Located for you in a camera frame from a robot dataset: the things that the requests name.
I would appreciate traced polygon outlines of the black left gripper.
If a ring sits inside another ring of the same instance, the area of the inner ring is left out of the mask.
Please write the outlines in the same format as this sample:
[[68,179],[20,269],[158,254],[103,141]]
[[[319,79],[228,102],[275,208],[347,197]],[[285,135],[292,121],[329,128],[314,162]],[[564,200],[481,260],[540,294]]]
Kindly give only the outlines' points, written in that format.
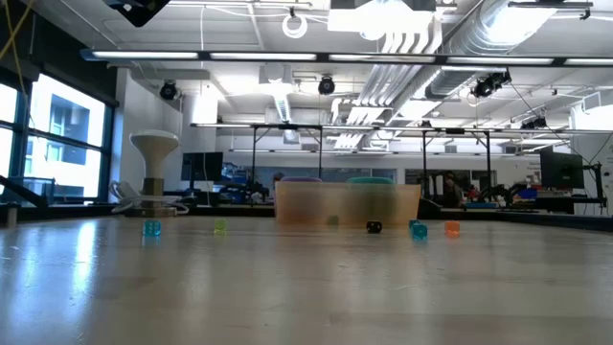
[[102,0],[136,28],[145,26],[170,0]]

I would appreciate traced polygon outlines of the overhead LED light bar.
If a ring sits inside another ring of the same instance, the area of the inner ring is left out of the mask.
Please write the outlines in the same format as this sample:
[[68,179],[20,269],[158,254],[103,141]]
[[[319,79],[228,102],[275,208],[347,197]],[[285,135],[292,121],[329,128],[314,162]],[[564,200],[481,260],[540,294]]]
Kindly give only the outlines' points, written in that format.
[[381,53],[284,53],[242,51],[138,51],[84,49],[87,61],[305,62],[536,68],[613,68],[613,57],[458,56]]

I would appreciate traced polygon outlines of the black computer monitor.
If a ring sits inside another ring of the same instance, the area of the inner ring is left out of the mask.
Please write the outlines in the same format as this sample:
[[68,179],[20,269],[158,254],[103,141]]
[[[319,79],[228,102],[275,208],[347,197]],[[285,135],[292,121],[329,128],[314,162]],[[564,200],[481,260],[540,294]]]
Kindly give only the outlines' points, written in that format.
[[583,189],[583,163],[580,155],[542,150],[541,185],[546,188]]
[[222,152],[184,153],[181,179],[183,181],[220,181],[222,167]]

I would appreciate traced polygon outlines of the orange translucent plastic bin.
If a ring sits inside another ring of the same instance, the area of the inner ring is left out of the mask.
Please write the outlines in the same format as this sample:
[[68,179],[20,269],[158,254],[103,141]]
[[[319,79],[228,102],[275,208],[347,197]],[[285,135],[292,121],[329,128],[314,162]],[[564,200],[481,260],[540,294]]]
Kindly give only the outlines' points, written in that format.
[[368,221],[406,227],[418,217],[420,197],[416,185],[279,182],[275,218],[282,225],[325,226],[338,216],[344,227],[364,228]]

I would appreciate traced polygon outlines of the person at desk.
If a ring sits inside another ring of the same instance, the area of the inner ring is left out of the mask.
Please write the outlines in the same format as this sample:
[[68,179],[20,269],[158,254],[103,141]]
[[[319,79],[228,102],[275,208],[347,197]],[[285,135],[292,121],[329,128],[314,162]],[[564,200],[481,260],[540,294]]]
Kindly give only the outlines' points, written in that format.
[[443,174],[443,207],[458,208],[463,205],[464,197],[453,172]]

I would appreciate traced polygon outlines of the white pedestal stand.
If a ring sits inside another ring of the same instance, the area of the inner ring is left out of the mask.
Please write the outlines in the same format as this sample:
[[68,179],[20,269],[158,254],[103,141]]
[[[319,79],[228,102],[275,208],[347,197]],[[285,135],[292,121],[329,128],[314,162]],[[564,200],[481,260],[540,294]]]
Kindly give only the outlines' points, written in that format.
[[178,137],[167,131],[147,129],[132,132],[129,141],[143,158],[142,189],[137,192],[126,181],[112,181],[108,189],[118,199],[118,204],[111,213],[150,219],[188,214],[190,210],[179,201],[179,196],[164,195],[164,161],[178,148]]

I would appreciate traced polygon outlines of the black background rig frame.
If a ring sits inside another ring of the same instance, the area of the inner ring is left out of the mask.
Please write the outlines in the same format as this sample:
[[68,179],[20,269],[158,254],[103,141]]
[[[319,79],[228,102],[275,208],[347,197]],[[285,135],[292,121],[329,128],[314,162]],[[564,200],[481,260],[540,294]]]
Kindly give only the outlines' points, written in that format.
[[305,130],[310,132],[311,130],[317,130],[319,132],[319,136],[315,137],[315,140],[319,143],[319,149],[316,151],[319,154],[319,170],[322,170],[322,154],[323,151],[323,134],[325,131],[337,130],[337,131],[348,131],[349,133],[369,133],[369,132],[378,132],[380,130],[384,131],[397,131],[397,132],[417,132],[421,135],[422,139],[422,164],[423,164],[423,173],[427,175],[427,143],[426,143],[426,134],[429,132],[434,132],[435,134],[446,134],[446,135],[463,135],[463,134],[474,134],[474,138],[476,141],[480,140],[480,137],[477,136],[477,133],[483,133],[486,141],[481,142],[481,144],[486,148],[486,158],[487,158],[487,187],[491,187],[491,150],[490,150],[490,134],[493,132],[491,128],[479,129],[479,128],[463,128],[463,127],[427,127],[427,126],[329,126],[329,125],[305,125],[305,124],[290,124],[290,123],[282,123],[282,124],[239,124],[239,123],[221,123],[221,124],[198,124],[191,123],[191,127],[211,127],[211,128],[251,128],[253,130],[253,148],[252,148],[252,167],[255,167],[255,152],[256,152],[256,143],[259,140],[257,136],[257,131],[259,128],[266,129],[278,129],[278,130]]

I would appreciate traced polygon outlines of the silver ventilation duct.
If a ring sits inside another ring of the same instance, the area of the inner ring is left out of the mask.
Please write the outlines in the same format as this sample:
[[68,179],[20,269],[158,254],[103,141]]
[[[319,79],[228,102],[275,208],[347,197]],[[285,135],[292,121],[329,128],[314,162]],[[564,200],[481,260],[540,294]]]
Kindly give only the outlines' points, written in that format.
[[484,0],[443,45],[447,63],[428,70],[424,96],[442,100],[469,81],[481,67],[493,67],[533,36],[557,9],[538,0]]

